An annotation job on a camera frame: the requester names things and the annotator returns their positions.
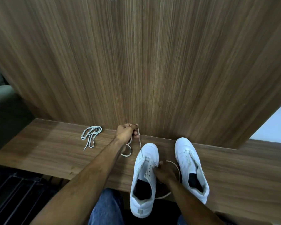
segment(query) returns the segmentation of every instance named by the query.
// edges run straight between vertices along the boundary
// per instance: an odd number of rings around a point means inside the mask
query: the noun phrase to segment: wooden shelf
[[[113,139],[103,130],[95,147],[83,148],[86,126],[35,119],[0,150],[0,165],[72,179]],[[157,145],[160,160],[176,162],[174,140],[141,136]],[[120,156],[107,187],[130,192],[138,141],[130,157]],[[281,144],[249,140],[239,150],[194,144],[210,186],[214,211],[281,223]]]

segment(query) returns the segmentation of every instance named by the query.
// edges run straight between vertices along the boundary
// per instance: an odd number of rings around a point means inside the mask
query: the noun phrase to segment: blue jeans
[[[123,210],[124,204],[121,194],[117,190],[104,189],[90,215],[88,225],[124,225]],[[178,225],[186,225],[182,215],[178,219]]]

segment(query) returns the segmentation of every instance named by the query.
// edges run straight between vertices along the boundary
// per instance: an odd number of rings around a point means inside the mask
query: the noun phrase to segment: sneaker
[[[180,166],[182,184],[203,204],[206,204],[209,186],[199,156],[187,138],[181,137],[176,141],[175,157]]]
[[[130,209],[138,218],[150,215],[156,192],[156,176],[153,167],[158,166],[159,154],[155,144],[145,144],[138,153],[130,192]]]

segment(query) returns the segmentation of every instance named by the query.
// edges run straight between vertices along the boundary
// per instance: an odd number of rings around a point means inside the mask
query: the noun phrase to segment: person's right hand
[[[177,180],[175,173],[167,162],[160,161],[159,166],[153,168],[153,172],[158,180],[166,185],[170,180]]]

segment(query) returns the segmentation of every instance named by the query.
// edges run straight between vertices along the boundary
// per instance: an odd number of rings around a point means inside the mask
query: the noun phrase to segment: wood grain
[[[95,147],[87,148],[80,136],[86,126],[35,119],[0,150],[0,165],[71,179],[114,137],[103,130]],[[176,162],[174,140],[141,136],[157,145],[160,160]],[[107,187],[130,192],[135,158],[120,156]],[[281,224],[281,144],[247,141],[241,150],[194,144],[210,186],[207,205],[214,211],[242,218]]]
[[[0,0],[37,117],[236,148],[281,105],[281,0]]]

